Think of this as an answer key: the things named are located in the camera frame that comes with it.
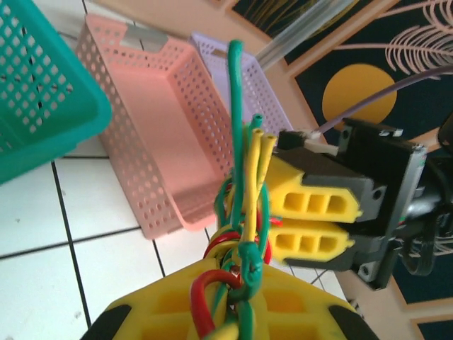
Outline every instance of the plastic basket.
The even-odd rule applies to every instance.
[[[101,141],[146,238],[199,230],[232,166],[229,115],[190,43],[162,33],[144,52],[124,46],[127,30],[87,15],[76,50],[113,107]]]
[[[0,183],[74,149],[110,105],[30,0],[0,0]]]
[[[229,78],[226,59],[228,45],[199,33],[193,33],[190,41],[198,48],[224,102],[229,105]],[[281,130],[292,130],[292,126],[258,61],[248,53],[243,54],[242,76],[244,120],[250,121],[254,114],[260,113],[264,116],[262,126],[264,131],[278,135]]]

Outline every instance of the yellow sun graphic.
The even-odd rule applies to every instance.
[[[323,94],[323,114],[331,120],[362,99],[394,84],[394,80],[380,68],[368,64],[352,64],[338,71],[327,83]],[[354,118],[380,123],[391,112],[396,92],[375,101],[356,112]],[[341,130],[341,124],[335,126]]]

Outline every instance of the teal plastic basket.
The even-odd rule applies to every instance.
[[[106,95],[31,0],[0,0],[0,183],[110,122]]]

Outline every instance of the purple basket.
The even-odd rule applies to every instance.
[[[199,33],[193,33],[190,41],[198,48],[217,89],[225,101],[225,106],[230,109],[226,61],[228,45]],[[260,113],[264,116],[262,126],[264,131],[278,135],[281,130],[292,130],[291,124],[258,61],[248,53],[243,54],[242,77],[243,119],[250,121],[254,114]]]

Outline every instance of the basket hole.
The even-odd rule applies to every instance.
[[[9,26],[6,26],[4,29],[4,32],[5,32],[5,36],[9,37],[13,31],[9,28]]]

